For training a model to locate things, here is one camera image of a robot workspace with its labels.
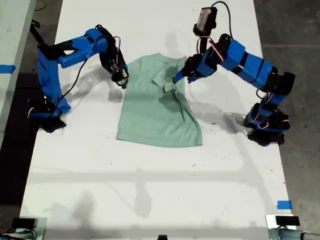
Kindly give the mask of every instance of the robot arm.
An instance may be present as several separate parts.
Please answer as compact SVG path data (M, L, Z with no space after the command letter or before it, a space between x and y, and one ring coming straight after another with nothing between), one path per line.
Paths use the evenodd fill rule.
M266 93L244 120L243 125L252 128L248 138L262 146L272 142L284 143L283 132L290 128L290 124L288 116L278 110L278 105L290 93L295 75L289 72L279 75L276 67L260 57L247 53L245 47L228 34L221 35L219 41L214 43L208 36L211 29L199 30L198 26L206 26L203 22L207 22L209 18L212 21L216 14L215 7L202 9L199 22L193 29L194 33L200 35L200 52L187 59L183 69L173 78L173 82L177 83L183 77L187 77L189 83L208 77L217 70L217 65L233 72Z
M58 128L65 127L66 125L59 119L59 116L68 113L71 109L65 98L71 89L62 94L58 64L65 69L83 62L82 68L90 57L99 54L101 65L111 74L112 81L122 89L126 88L129 77L128 67L120 48L116 47L115 37L101 25L87 30L83 36L51 46L45 44L35 30L35 26L39 27L39 23L35 22L35 25L31 25L30 31L39 43L37 48L38 81L46 99L29 101L27 112L28 117L47 118L44 121L46 126L44 127L44 124L41 126L47 132L51 133Z

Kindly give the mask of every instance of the concrete floor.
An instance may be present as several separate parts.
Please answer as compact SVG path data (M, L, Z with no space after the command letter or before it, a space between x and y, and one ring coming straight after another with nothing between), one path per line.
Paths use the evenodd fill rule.
M40 34L55 41L62 0L45 0L47 7L34 13ZM320 1L254 0L263 56L281 71L296 74L292 93L281 105L292 128L280 147L293 213L301 228L320 233L320 117L318 66L320 66ZM21 73L37 71L37 42L28 36Z

